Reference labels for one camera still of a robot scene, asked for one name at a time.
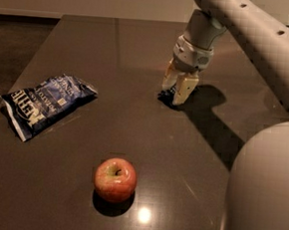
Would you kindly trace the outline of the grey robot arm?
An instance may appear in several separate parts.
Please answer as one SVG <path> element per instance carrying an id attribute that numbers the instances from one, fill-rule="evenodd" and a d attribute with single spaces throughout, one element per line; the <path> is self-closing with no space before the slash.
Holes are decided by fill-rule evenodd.
<path id="1" fill-rule="evenodd" d="M 250 0 L 194 0 L 162 88 L 179 106 L 199 83 L 214 43 L 229 32 L 277 103 L 289 114 L 289 28 Z M 289 230 L 289 121 L 266 127 L 241 147 L 225 191 L 220 230 Z"/>

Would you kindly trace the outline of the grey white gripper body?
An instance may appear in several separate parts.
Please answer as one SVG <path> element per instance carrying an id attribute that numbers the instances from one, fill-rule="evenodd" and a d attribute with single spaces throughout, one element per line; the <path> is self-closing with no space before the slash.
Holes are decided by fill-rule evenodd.
<path id="1" fill-rule="evenodd" d="M 173 47 L 172 64 L 185 73 L 203 71 L 213 58 L 217 39 L 226 32 L 224 25 L 210 15 L 195 9 L 182 35 Z"/>

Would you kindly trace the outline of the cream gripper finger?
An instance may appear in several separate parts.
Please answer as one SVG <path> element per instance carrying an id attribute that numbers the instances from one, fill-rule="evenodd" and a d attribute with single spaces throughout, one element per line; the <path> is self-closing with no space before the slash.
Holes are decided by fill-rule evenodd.
<path id="1" fill-rule="evenodd" d="M 166 72 L 164 72 L 161 88 L 164 91 L 170 89 L 174 84 L 176 84 L 178 74 L 179 70 L 174 66 L 173 61 L 170 60 L 167 65 Z"/>
<path id="2" fill-rule="evenodd" d="M 175 93 L 172 100 L 174 106 L 184 104 L 199 83 L 198 73 L 182 73 L 177 76 Z"/>

